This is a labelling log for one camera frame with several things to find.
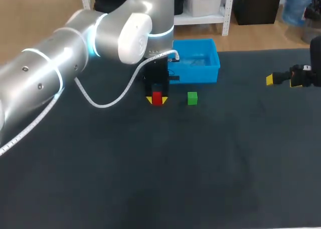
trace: white shelf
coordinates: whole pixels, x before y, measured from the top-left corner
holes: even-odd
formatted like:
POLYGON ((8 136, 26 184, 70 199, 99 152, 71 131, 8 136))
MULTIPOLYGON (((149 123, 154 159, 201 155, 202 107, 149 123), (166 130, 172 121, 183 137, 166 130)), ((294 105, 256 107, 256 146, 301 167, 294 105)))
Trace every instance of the white shelf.
POLYGON ((188 12, 184 11, 183 14, 175 16, 175 26, 182 25, 197 25, 197 24, 216 24, 224 22, 224 7, 220 8, 217 15, 210 15, 205 17, 192 17, 188 12))

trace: robotic arm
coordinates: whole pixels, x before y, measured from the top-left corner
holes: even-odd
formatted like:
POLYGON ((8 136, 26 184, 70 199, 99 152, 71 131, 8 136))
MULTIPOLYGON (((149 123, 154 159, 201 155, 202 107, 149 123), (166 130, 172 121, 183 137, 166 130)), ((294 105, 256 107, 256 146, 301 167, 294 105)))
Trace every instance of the robotic arm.
POLYGON ((60 94, 92 59, 136 64, 171 50, 173 38, 174 0, 127 0, 110 14, 76 12, 51 37, 0 69, 1 134, 60 94))

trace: dark gray table mat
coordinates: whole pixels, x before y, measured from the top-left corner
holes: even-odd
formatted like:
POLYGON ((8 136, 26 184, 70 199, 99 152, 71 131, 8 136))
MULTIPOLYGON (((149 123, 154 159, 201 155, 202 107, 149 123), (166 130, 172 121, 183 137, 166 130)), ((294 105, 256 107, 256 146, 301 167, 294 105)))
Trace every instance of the dark gray table mat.
MULTIPOLYGON (((105 110, 67 87, 0 158, 0 228, 320 226, 321 89, 265 86, 309 51, 219 56, 217 84, 172 86, 164 107, 140 82, 105 110)), ((133 69, 97 61, 80 80, 106 103, 133 69)))

